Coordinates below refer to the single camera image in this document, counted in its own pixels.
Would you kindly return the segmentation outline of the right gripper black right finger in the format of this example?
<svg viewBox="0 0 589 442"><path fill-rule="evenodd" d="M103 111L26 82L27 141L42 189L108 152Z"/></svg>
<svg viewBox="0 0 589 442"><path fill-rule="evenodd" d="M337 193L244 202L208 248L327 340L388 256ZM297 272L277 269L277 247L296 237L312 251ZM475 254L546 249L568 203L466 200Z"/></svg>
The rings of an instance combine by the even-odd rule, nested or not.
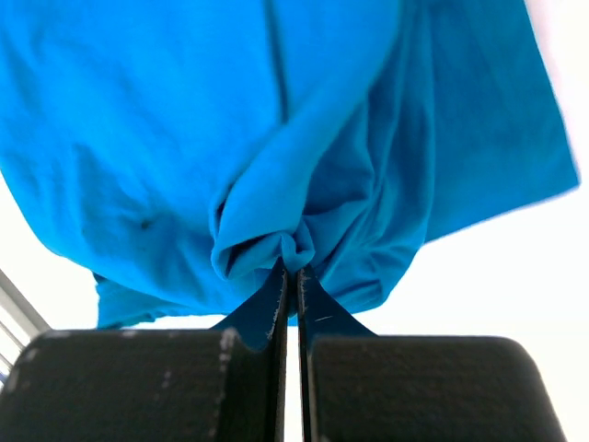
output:
<svg viewBox="0 0 589 442"><path fill-rule="evenodd" d="M296 277L307 441L553 442L565 435L536 363L497 336L380 336Z"/></svg>

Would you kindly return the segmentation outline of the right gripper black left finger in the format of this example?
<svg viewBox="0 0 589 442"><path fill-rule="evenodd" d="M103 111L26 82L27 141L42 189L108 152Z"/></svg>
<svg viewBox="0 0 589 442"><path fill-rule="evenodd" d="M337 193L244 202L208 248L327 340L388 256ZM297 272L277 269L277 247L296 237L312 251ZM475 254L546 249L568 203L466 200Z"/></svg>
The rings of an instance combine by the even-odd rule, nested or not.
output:
<svg viewBox="0 0 589 442"><path fill-rule="evenodd" d="M206 330L48 331L1 393L5 441L280 441L289 277Z"/></svg>

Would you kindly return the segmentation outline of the blue t shirt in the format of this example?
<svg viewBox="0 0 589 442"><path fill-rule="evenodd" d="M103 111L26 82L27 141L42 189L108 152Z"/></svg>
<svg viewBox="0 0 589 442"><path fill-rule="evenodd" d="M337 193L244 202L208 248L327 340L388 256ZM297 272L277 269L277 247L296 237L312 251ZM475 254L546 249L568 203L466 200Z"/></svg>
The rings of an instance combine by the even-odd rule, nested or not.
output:
<svg viewBox="0 0 589 442"><path fill-rule="evenodd" d="M377 308L579 181L521 1L5 1L1 171L102 329L227 314L277 261Z"/></svg>

